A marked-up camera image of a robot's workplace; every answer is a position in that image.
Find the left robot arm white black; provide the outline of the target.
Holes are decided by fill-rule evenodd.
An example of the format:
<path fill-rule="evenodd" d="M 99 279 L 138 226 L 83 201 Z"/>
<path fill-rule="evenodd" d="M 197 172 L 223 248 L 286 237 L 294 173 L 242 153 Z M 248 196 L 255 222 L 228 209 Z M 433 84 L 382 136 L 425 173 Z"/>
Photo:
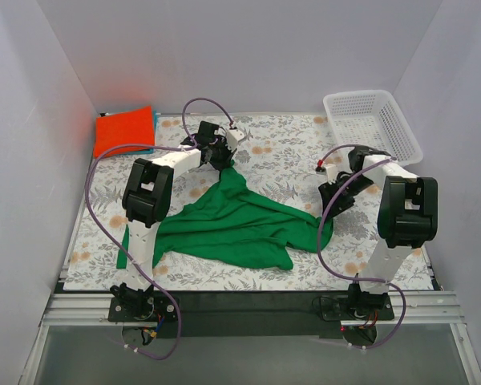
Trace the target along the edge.
<path fill-rule="evenodd" d="M 154 305 L 149 281 L 156 234 L 168 215 L 174 180 L 204 164 L 218 171 L 230 167 L 244 139 L 245 133 L 237 127 L 223 129 L 202 121 L 198 132 L 185 138 L 175 151 L 134 162 L 122 199 L 128 219 L 127 243 L 123 245 L 127 262 L 122 283 L 111 287 L 115 299 L 134 318 L 147 318 Z"/>

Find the green t shirt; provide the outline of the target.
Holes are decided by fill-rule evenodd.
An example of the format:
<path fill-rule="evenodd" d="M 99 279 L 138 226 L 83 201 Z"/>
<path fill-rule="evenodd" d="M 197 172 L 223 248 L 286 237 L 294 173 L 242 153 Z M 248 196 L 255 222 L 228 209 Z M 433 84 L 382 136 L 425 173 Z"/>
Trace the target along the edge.
<path fill-rule="evenodd" d="M 235 168 L 196 202 L 162 222 L 153 264 L 167 252 L 217 260 L 248 269 L 291 270 L 288 249 L 314 252 L 333 236 L 333 222 L 270 200 L 248 189 Z"/>

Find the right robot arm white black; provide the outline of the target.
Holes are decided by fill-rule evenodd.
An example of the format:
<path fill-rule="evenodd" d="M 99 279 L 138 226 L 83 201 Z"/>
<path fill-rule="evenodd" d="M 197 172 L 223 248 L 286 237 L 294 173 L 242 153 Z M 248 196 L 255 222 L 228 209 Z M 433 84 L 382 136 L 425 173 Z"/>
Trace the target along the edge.
<path fill-rule="evenodd" d="M 381 310 L 404 260 L 436 236 L 439 185 L 433 177 L 408 172 L 388 152 L 365 145 L 348 147 L 351 172 L 340 172 L 319 187 L 323 212 L 318 232 L 326 221 L 352 208 L 355 197 L 372 184 L 382 190 L 378 243 L 366 268 L 350 279 L 346 299 L 350 309 Z"/>

